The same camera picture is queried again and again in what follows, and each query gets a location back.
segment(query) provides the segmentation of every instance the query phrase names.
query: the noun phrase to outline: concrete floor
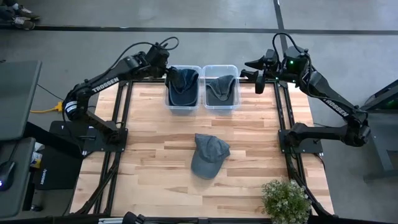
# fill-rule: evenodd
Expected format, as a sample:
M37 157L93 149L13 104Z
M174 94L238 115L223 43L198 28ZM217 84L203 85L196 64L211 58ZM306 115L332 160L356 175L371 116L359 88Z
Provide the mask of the concrete floor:
M370 30L365 35L294 35L296 43L310 49L313 64L330 85L353 104L366 99L398 78L398 35L378 35L372 30L398 30L395 0L281 0L279 13L273 0L21 0L42 16L41 25L174 27L183 32L71 32L0 30L0 59L41 60L39 83L64 97L85 78L100 74L128 45L155 42L175 35L180 46L170 53L170 64L234 64L259 58L271 48L267 29ZM230 33L192 32L189 28L229 28ZM234 32L234 28L247 29ZM263 34L253 33L262 29ZM137 47L131 50L147 50ZM38 88L32 109L55 106L57 99ZM323 103L310 99L314 122L329 126L343 120ZM31 114L29 120L48 129L57 113ZM398 221L395 179L366 184L363 175L378 170L374 149L353 148L337 141L322 141L326 176L335 213L345 218ZM51 192L44 212L60 215L71 192Z

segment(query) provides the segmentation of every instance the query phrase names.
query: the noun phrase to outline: plastic container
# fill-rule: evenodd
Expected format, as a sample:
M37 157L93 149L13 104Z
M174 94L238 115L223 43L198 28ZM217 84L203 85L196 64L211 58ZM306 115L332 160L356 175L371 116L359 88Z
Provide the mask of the plastic container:
M199 76L201 75L201 68L196 65L171 65L170 67L175 67L177 69L192 69L197 71ZM200 102L200 77L198 78L198 100L195 106L170 106L169 105L169 89L165 86L164 88L164 103L166 108L168 108L173 114L178 116L191 115L194 111L199 108Z
M231 106L210 106L206 101L206 79L218 78L225 75L234 75L236 77L236 84L234 88L234 102ZM234 65L206 65L201 70L202 89L203 89L203 105L210 112L219 115L231 114L233 110L241 105L241 87L239 85L239 72L238 68Z

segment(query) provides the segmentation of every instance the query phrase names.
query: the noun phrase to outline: leaves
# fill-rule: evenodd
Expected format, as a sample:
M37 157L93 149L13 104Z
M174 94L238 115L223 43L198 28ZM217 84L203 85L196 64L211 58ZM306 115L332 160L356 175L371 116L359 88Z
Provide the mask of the leaves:
M309 217L311 201L295 181L273 180L262 186L263 213L268 213L274 223L305 223Z

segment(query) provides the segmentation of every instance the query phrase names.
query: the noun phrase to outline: wooden tabletop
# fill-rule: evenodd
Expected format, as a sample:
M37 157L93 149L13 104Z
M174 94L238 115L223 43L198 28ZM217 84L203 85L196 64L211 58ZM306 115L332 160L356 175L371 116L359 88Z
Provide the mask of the wooden tabletop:
M289 90L296 122L312 125L307 96ZM99 94L96 114L104 120L111 120L116 91L115 85ZM241 92L242 105L230 116L213 115L203 105L193 116L173 116L164 106L163 84L134 84L112 215L130 211L147 217L267 217L261 213L261 185L287 180L274 89L267 85L257 95L254 85L241 85ZM195 133L217 136L231 146L231 155L213 180L190 170ZM97 187L103 157L95 152L83 161L71 212L81 208ZM319 158L302 157L308 187L333 213Z

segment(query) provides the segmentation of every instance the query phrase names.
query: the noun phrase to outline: denim cap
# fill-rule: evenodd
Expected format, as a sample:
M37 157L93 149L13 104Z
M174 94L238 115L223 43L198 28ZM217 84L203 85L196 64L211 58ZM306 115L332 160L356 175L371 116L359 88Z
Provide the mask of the denim cap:
M229 144L206 134L195 134L195 142L197 148L192 157L192 172L204 179L215 178L224 160L231 155Z
M206 102L209 106L234 105L236 77L225 75L206 82Z
M198 72L192 69L181 69L173 75L173 79L166 80L166 86L169 88L169 105L196 106L199 88Z

